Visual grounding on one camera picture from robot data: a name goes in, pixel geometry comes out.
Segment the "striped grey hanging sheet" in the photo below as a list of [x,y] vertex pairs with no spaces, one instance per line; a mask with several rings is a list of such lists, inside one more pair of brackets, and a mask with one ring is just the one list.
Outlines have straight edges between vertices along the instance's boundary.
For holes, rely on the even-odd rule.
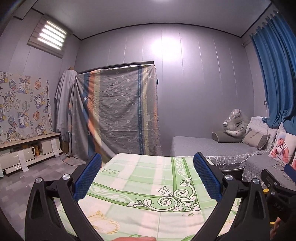
[[69,153],[81,160],[99,153],[162,155],[154,64],[79,74],[69,100]]

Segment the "blue curtain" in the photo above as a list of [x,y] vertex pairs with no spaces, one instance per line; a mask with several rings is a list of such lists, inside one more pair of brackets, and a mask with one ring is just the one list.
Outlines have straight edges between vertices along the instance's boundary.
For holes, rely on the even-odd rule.
[[250,36],[262,73],[269,110],[267,124],[295,135],[295,34],[275,12]]

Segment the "window with blinds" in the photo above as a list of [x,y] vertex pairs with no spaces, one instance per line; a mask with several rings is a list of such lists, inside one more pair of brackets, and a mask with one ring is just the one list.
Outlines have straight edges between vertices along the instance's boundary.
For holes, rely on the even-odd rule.
[[34,28],[27,45],[63,58],[72,32],[48,15],[43,15]]

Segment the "grey sofa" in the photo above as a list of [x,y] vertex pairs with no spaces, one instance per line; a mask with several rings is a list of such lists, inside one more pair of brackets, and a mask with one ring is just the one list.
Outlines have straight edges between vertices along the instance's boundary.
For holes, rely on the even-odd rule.
[[[277,128],[285,132],[283,125]],[[170,154],[173,157],[192,157],[201,152],[221,171],[234,172],[243,181],[261,179],[260,174],[267,169],[280,185],[295,190],[295,183],[284,173],[283,165],[269,156],[271,149],[258,150],[255,147],[237,143],[218,143],[210,138],[173,137]]]

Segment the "plastic wrapped plush toy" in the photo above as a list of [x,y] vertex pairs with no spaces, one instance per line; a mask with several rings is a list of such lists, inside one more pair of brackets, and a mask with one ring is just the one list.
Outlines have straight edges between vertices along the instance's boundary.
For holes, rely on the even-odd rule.
[[246,134],[250,118],[241,109],[235,108],[223,122],[224,131],[236,138],[241,138]]

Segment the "low white tv cabinet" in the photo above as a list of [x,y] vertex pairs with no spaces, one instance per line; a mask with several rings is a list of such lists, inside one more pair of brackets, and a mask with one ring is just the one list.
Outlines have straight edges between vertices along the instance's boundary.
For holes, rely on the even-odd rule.
[[29,166],[58,157],[62,152],[59,133],[2,143],[1,177],[18,170],[26,172]]

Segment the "cartoon print wall cloth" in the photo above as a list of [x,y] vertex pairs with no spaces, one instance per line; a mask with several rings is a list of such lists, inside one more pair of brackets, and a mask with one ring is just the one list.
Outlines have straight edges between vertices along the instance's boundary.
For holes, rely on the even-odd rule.
[[1,71],[1,143],[52,133],[49,81]]

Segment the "green floral table cloth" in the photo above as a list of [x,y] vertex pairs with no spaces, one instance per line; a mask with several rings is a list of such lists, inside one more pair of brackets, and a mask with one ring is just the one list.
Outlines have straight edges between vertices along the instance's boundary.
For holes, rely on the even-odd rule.
[[191,240],[216,206],[192,157],[114,156],[78,201],[104,240]]

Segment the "grey square cushion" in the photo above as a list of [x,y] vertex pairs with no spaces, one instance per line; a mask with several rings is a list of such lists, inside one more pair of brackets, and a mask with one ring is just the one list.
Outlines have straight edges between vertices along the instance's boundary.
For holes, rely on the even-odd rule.
[[255,147],[258,150],[264,150],[268,144],[268,138],[270,135],[265,135],[256,132],[252,128],[249,128],[246,135],[242,139],[242,142],[251,147]]

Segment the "white lace sofa cover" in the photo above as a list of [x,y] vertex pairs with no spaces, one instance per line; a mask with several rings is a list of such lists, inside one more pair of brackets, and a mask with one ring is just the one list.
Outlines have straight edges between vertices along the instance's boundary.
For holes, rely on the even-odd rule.
[[246,128],[246,133],[249,132],[251,128],[257,133],[261,133],[263,135],[269,135],[267,149],[271,149],[273,147],[274,141],[276,139],[277,129],[270,128],[267,123],[264,123],[262,120],[262,116],[254,116],[250,119],[250,122]]

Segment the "plain grey draped sheet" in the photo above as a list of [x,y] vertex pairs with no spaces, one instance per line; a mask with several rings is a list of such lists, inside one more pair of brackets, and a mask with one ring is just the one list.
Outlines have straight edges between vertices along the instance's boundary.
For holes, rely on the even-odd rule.
[[55,129],[56,132],[60,133],[62,137],[67,133],[69,99],[76,75],[77,72],[75,70],[69,69],[64,71],[59,80],[55,94]]

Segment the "grey cylindrical bolster pillow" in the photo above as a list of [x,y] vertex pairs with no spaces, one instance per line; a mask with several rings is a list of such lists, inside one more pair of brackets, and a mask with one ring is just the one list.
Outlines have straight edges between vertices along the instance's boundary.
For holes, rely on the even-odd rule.
[[234,137],[224,131],[217,131],[212,133],[212,139],[218,143],[237,143],[242,142],[243,137]]

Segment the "baby photo cushion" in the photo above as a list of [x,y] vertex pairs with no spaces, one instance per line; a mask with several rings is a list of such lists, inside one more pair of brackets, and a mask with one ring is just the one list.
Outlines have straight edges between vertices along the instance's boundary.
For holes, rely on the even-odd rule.
[[269,156],[275,160],[281,160],[284,164],[288,164],[292,160],[294,151],[295,135],[279,132]]

